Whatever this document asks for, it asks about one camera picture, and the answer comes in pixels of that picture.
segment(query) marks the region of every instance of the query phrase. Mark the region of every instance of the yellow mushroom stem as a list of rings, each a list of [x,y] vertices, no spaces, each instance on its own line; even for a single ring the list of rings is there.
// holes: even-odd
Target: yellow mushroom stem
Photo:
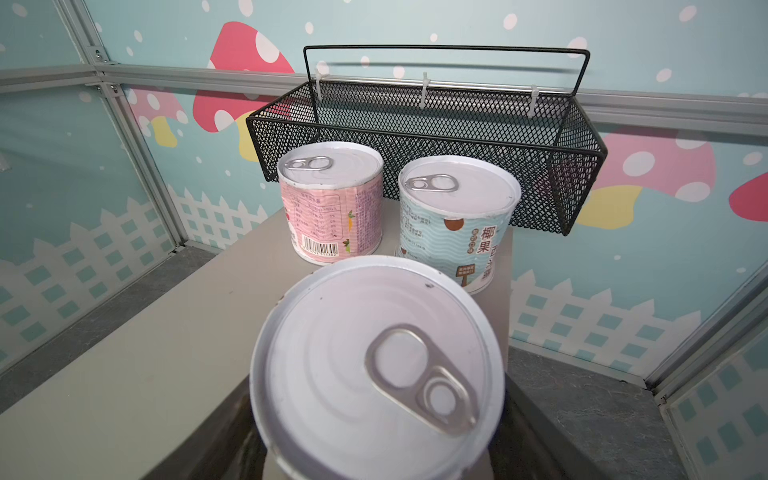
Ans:
[[[259,161],[259,156],[256,155],[256,149],[253,148],[253,140],[251,140],[250,132],[245,123],[245,119],[248,118],[250,112],[243,114],[237,119],[237,130],[240,132],[240,156],[248,161]]]
[[[634,220],[634,202],[643,187],[617,185],[592,191],[581,208],[576,223],[588,227],[615,230]]]
[[[154,139],[162,147],[174,148],[178,144],[174,132],[170,131],[168,119],[166,117],[155,117],[152,119],[152,128],[154,129]]]

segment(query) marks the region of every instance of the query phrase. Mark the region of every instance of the zip tie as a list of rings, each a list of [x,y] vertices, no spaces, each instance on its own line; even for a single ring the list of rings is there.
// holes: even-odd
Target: zip tie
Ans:
[[[427,78],[427,72],[424,72],[424,80],[422,80],[422,99],[419,102],[419,108],[423,109],[427,106],[425,100],[427,98],[427,85],[429,85],[430,80]]]
[[[536,110],[536,102],[538,101],[538,87],[531,85],[531,103],[528,106],[528,118],[533,118]]]
[[[320,93],[320,79],[325,77],[325,75],[320,74],[320,72],[317,72],[317,75],[315,76],[315,86],[317,89],[317,101],[321,101],[323,99],[323,94]]]

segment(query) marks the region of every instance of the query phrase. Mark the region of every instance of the gray floor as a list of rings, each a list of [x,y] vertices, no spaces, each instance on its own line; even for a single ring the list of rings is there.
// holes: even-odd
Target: gray floor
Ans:
[[[3,373],[0,413],[213,257],[181,250]],[[517,349],[509,350],[508,373],[521,393],[520,406],[543,414],[530,417],[539,418],[542,435],[549,429],[551,437],[567,439],[609,478],[686,478],[647,390]]]
[[[0,376],[0,413],[114,332],[215,255],[184,248]]]

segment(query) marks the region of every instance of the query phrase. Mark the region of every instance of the can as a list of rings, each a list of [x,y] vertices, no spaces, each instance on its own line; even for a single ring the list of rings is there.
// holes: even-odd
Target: can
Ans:
[[[520,201],[517,179],[493,164],[442,155],[408,163],[398,176],[396,255],[433,266],[470,293],[493,279],[494,258]]]
[[[294,479],[459,478],[504,403],[490,323],[452,279],[371,255],[293,286],[253,350],[261,438]]]
[[[383,166],[379,152],[341,141],[304,145],[277,161],[291,243],[304,260],[327,265],[379,246]]]

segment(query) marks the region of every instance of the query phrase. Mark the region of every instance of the white can lid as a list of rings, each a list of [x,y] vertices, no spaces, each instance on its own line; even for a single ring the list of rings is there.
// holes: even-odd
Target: white can lid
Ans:
[[[326,266],[289,290],[250,381],[260,433],[294,478],[458,478],[504,401],[477,303],[438,270],[383,256]]]
[[[335,190],[362,185],[383,166],[381,154],[371,147],[327,141],[294,148],[283,155],[277,161],[277,173],[294,187]]]
[[[400,191],[423,207],[446,215],[496,215],[520,201],[517,179],[506,170],[470,157],[439,155],[408,163]]]

